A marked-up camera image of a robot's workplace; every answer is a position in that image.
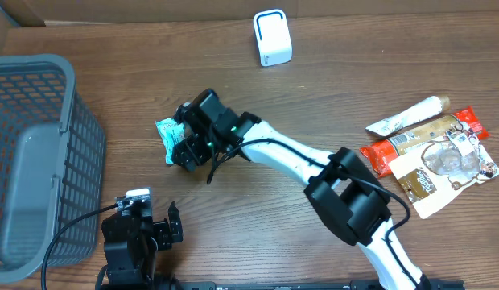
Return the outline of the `San Remo spaghetti packet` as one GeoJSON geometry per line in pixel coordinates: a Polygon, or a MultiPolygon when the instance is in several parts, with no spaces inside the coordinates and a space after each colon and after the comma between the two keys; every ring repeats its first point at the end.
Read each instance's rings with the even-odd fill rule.
{"type": "Polygon", "coordinates": [[[360,153],[369,160],[379,177],[388,176],[392,173],[390,162],[400,155],[405,155],[409,151],[421,147],[424,143],[445,135],[450,129],[461,128],[465,123],[477,135],[478,139],[486,139],[490,136],[473,108],[469,106],[454,114],[445,114],[441,118],[404,133],[361,147],[360,153]]]}

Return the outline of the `white Pantene tube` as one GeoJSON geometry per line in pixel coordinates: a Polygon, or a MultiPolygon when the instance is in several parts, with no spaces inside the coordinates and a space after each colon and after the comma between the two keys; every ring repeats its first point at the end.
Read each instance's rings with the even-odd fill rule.
{"type": "Polygon", "coordinates": [[[392,135],[401,129],[425,121],[450,108],[448,96],[430,96],[412,107],[368,125],[365,129],[381,137],[392,135]]]}

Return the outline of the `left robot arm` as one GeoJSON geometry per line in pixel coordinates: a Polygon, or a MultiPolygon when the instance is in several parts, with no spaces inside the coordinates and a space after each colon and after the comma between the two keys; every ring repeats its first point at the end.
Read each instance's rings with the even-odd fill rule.
{"type": "Polygon", "coordinates": [[[156,256],[184,239],[179,210],[172,202],[168,217],[155,222],[148,200],[119,200],[116,213],[101,223],[106,265],[96,289],[180,289],[178,280],[155,273],[156,256]]]}

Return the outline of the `teal snack packet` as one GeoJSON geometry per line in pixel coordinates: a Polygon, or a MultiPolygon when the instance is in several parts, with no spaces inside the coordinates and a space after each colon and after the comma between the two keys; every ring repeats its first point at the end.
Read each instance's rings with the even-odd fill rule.
{"type": "Polygon", "coordinates": [[[155,125],[166,149],[166,164],[173,165],[172,155],[175,146],[185,140],[185,126],[183,123],[178,123],[174,118],[166,118],[156,122],[155,125]]]}

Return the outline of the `translucent beige pouch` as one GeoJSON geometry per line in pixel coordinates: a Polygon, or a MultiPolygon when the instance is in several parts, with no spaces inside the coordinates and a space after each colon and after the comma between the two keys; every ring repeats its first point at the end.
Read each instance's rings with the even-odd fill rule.
{"type": "Polygon", "coordinates": [[[465,189],[499,176],[499,167],[465,122],[400,155],[390,162],[390,170],[422,219],[465,189]]]}

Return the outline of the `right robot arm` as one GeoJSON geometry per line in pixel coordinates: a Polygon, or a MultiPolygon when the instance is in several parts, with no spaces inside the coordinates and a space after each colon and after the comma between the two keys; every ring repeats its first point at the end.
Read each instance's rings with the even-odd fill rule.
{"type": "Polygon", "coordinates": [[[303,145],[254,114],[236,114],[213,89],[179,106],[174,119],[190,130],[172,149],[174,164],[193,172],[210,161],[216,170],[240,156],[273,168],[303,185],[328,230],[361,248],[384,289],[431,288],[394,232],[409,218],[394,222],[388,204],[393,199],[400,205],[405,201],[383,188],[352,150],[341,147],[330,152],[303,145]]]}

